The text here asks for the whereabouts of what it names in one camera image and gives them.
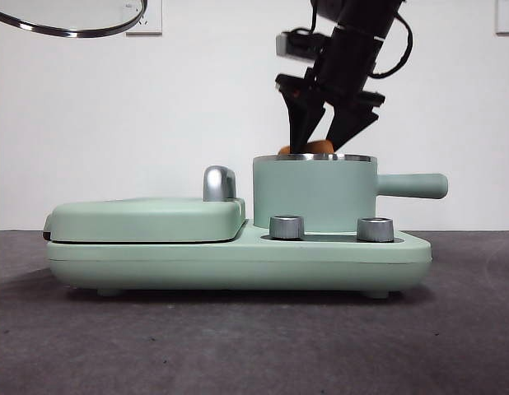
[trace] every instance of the mint green appliance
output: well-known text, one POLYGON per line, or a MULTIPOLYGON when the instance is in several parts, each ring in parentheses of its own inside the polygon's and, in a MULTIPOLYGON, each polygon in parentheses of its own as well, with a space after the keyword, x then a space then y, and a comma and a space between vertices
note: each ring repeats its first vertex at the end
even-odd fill
POLYGON ((427 241, 386 230, 391 221, 374 218, 377 194, 442 198, 447 190, 440 174, 377 176, 376 160, 368 156, 262 157, 254 160, 252 221, 245 219, 235 184, 231 170, 211 166, 203 198, 58 206, 44 227, 51 271, 100 295, 135 289, 358 290, 383 298, 416 286, 432 254, 427 241), (315 184, 322 175, 332 184, 315 184), (289 189, 300 185, 302 191, 289 189), (359 222, 362 215, 372 218, 359 222), (376 230, 368 227, 375 223, 376 230), (387 239, 366 241, 388 232, 387 239))

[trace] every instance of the white wall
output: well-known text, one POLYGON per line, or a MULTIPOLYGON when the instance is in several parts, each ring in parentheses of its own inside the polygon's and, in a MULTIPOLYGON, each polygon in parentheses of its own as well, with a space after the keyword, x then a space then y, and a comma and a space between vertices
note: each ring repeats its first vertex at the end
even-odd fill
MULTIPOLYGON (((61 202, 199 196, 212 164, 236 172, 251 207, 251 158, 287 142, 273 79, 305 66, 276 58, 274 36, 308 25, 309 1, 164 8, 162 37, 59 39, 0 24, 0 230, 40 229, 61 202)), ((378 156, 383 173, 448 175, 445 200, 379 199, 402 229, 509 229, 509 37, 494 34, 494 2, 408 0, 402 14, 413 56, 370 84, 387 97, 381 118, 343 151, 378 156)), ((404 44, 396 25, 379 67, 404 44)))

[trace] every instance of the silver knob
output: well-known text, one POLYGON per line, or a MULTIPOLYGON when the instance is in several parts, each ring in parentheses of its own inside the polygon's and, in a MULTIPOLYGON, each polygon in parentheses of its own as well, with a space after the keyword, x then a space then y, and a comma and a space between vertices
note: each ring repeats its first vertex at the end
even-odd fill
POLYGON ((389 218, 359 218, 357 238, 372 243, 394 241, 394 222, 389 218))
POLYGON ((225 166, 209 166, 203 175, 203 201, 225 202, 236 198, 235 173, 225 166))
POLYGON ((304 238, 304 218, 301 216, 272 216, 269 219, 269 236, 290 240, 304 238))

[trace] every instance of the gray tabletop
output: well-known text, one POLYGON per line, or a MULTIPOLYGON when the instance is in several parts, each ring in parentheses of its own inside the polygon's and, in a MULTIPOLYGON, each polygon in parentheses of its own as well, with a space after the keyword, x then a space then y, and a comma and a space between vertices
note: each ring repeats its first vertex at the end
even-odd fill
POLYGON ((509 232, 411 232, 422 285, 132 291, 58 283, 39 232, 0 232, 0 394, 509 393, 509 232))

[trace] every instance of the appliance foot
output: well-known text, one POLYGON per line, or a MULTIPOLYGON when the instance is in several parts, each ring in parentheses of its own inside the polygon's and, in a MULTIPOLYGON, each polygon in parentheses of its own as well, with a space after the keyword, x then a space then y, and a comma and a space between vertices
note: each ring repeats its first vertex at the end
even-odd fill
POLYGON ((361 293, 370 299, 388 299, 389 295, 387 290, 364 290, 361 293))
POLYGON ((119 296, 123 292, 124 292, 123 290, 113 290, 110 288, 100 288, 97 290, 98 296, 106 296, 106 297, 119 296))

